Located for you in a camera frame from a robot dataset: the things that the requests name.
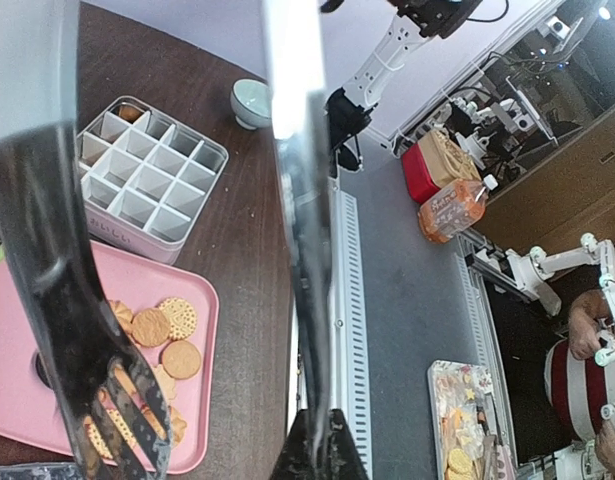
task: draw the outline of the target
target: red container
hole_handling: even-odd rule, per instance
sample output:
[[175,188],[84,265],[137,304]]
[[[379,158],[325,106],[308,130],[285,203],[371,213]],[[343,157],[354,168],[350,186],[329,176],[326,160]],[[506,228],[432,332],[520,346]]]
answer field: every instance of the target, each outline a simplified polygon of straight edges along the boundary
[[471,155],[439,130],[432,130],[402,157],[411,197],[421,205],[454,180],[477,180]]
[[425,157],[418,144],[407,150],[402,160],[411,198],[422,205],[440,192],[440,187],[431,178]]

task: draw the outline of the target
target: cookie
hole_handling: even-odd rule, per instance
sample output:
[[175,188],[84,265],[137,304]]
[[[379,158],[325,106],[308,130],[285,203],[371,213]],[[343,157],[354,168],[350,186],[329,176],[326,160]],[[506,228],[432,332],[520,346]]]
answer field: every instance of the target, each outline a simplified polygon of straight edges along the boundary
[[196,331],[198,315],[187,300],[167,298],[158,305],[158,309],[169,319],[169,338],[172,340],[184,340]]
[[[145,416],[145,420],[147,420],[156,432],[156,435],[164,439],[165,429],[160,425],[160,423],[158,423],[158,420],[156,420],[156,415],[154,415],[154,412],[152,412],[147,406],[144,406],[141,412]],[[174,407],[169,408],[169,422],[171,423],[171,433],[174,440],[174,447],[177,447],[178,444],[183,441],[185,430],[187,429],[187,422],[182,417],[180,412]]]
[[162,365],[158,365],[152,368],[152,370],[158,382],[158,386],[165,396],[165,400],[167,400],[167,403],[171,403],[171,401],[176,398],[176,380],[169,376]]
[[470,473],[456,473],[451,468],[448,468],[446,480],[472,480],[472,476]]
[[109,448],[107,448],[107,444],[103,441],[103,437],[100,435],[100,431],[98,430],[98,427],[91,419],[91,417],[85,418],[83,424],[87,429],[87,436],[89,437],[89,441],[98,452],[98,455],[103,458],[106,458],[107,460],[111,460],[111,452],[109,451]]
[[118,109],[118,116],[129,123],[134,123],[141,115],[142,112],[131,105],[123,105]]
[[461,448],[454,448],[449,452],[447,465],[454,473],[468,475],[471,472],[471,458]]
[[169,338],[169,320],[157,308],[148,308],[134,317],[132,336],[143,347],[157,347]]
[[116,375],[116,380],[118,383],[125,389],[127,395],[133,395],[137,392],[136,387],[134,386],[134,382],[131,381],[125,369],[120,365],[116,365],[114,367],[114,374]]
[[171,422],[171,433],[174,437],[174,447],[183,441],[185,430],[187,430],[187,422],[174,407],[169,409],[169,419]]
[[98,401],[100,403],[105,403],[107,400],[109,400],[109,395],[107,395],[107,390],[105,390],[104,388],[101,388],[100,390],[98,390]]
[[170,343],[163,350],[161,362],[167,373],[178,380],[193,377],[200,370],[198,349],[186,340]]
[[120,324],[120,327],[125,331],[126,334],[130,334],[132,331],[131,321],[134,318],[134,313],[129,309],[127,305],[118,300],[109,300],[109,306],[111,307],[111,311],[114,312],[116,316],[116,320]]
[[164,440],[166,436],[165,429],[158,422],[158,420],[156,420],[156,415],[154,415],[154,412],[151,411],[151,408],[145,405],[143,408],[141,408],[140,413],[143,414],[143,416],[145,417],[145,420],[147,420],[147,423],[150,424],[151,428],[154,429],[154,432],[156,432],[156,435],[158,435],[161,439]]
[[136,437],[134,437],[134,434],[131,433],[131,429],[125,423],[125,419],[120,412],[116,409],[108,408],[107,413],[111,417],[111,421],[114,422],[114,425],[116,425],[120,435],[125,439],[127,445],[129,445],[129,448],[134,448],[137,443]]

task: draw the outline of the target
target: dark wood tabletop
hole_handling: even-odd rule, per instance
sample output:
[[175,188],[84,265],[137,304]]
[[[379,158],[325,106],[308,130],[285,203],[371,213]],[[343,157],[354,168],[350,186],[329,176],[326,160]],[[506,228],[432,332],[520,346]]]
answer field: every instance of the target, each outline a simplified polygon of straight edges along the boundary
[[[229,106],[233,83],[253,76],[86,4],[79,61],[79,128],[133,95],[229,151],[176,263],[207,278],[220,297],[209,448],[197,469],[176,478],[266,479],[285,436],[291,293],[271,134],[243,130]],[[65,459],[0,437],[0,465]]]

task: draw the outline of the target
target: round biscuit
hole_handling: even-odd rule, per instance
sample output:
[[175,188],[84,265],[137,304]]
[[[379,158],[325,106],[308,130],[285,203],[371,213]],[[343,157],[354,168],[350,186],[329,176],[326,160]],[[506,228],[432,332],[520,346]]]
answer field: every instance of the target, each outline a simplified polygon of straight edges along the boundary
[[111,417],[111,421],[114,422],[114,425],[116,425],[120,435],[125,439],[127,445],[129,445],[129,448],[134,448],[137,443],[136,437],[134,437],[131,429],[127,423],[125,423],[125,419],[120,412],[114,408],[108,408],[107,413]]
[[446,480],[472,480],[472,476],[469,473],[456,473],[451,468],[448,468]]
[[98,452],[98,455],[100,455],[101,457],[107,460],[112,460],[113,456],[111,452],[109,451],[109,448],[107,448],[107,444],[103,440],[103,437],[100,434],[98,427],[96,426],[94,421],[91,419],[91,417],[86,417],[83,424],[85,425],[85,429],[87,431],[87,436],[89,437],[89,441],[93,445],[94,449]]
[[138,313],[132,322],[132,336],[143,347],[157,347],[169,338],[170,324],[157,308],[148,308]]
[[462,448],[454,448],[449,452],[447,465],[455,473],[467,475],[471,472],[472,461]]
[[171,377],[185,380],[198,373],[202,357],[194,344],[187,340],[178,340],[163,350],[161,362]]
[[198,314],[187,300],[170,297],[160,302],[158,309],[169,319],[169,338],[172,340],[184,340],[196,331]]

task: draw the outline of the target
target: red and white striped shirt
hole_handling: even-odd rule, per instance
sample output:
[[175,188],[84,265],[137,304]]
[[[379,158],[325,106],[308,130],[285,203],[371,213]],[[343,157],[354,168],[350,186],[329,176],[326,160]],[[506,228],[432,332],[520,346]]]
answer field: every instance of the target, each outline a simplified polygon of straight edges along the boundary
[[600,409],[615,403],[615,362],[602,368],[593,357],[576,360],[569,343],[560,341],[547,354],[545,389],[572,439],[592,440],[602,427]]

